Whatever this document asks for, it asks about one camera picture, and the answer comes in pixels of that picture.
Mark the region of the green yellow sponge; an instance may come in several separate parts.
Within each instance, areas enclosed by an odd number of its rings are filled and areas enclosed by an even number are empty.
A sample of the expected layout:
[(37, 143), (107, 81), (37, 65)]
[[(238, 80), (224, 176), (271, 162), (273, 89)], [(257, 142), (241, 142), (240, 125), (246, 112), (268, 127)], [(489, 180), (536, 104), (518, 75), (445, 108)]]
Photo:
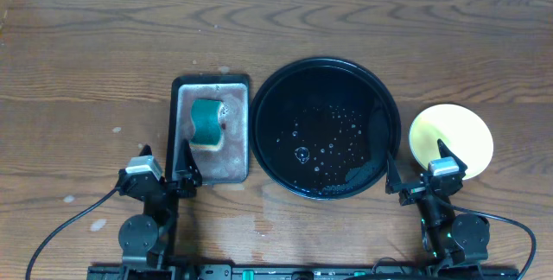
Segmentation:
[(194, 134), (190, 145), (206, 151), (220, 150), (223, 144), (223, 129), (219, 116), (224, 104), (219, 100), (196, 99), (190, 110)]

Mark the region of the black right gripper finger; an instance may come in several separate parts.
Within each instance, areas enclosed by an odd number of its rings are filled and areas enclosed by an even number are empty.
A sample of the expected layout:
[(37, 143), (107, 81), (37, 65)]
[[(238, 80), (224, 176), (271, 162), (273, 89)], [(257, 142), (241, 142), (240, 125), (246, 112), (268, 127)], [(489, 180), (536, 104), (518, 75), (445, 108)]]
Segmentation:
[(387, 153), (387, 175), (386, 175), (386, 187), (387, 188), (400, 188), (402, 186), (401, 177), (397, 171), (394, 158), (390, 152)]
[(457, 155), (455, 155), (441, 139), (437, 140), (437, 147), (441, 158), (453, 158), (459, 167), (459, 172), (462, 174), (466, 173), (467, 165)]

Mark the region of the yellow plate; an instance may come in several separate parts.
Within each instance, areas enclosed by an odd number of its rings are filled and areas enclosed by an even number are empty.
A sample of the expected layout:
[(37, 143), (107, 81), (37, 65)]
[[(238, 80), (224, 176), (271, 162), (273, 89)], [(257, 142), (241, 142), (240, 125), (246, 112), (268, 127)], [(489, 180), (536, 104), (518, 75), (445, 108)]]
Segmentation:
[(493, 158), (493, 136), (488, 126), (476, 113), (461, 105), (432, 105), (411, 123), (410, 150), (425, 169), (430, 161), (440, 157), (438, 140), (467, 165), (465, 181), (482, 173)]

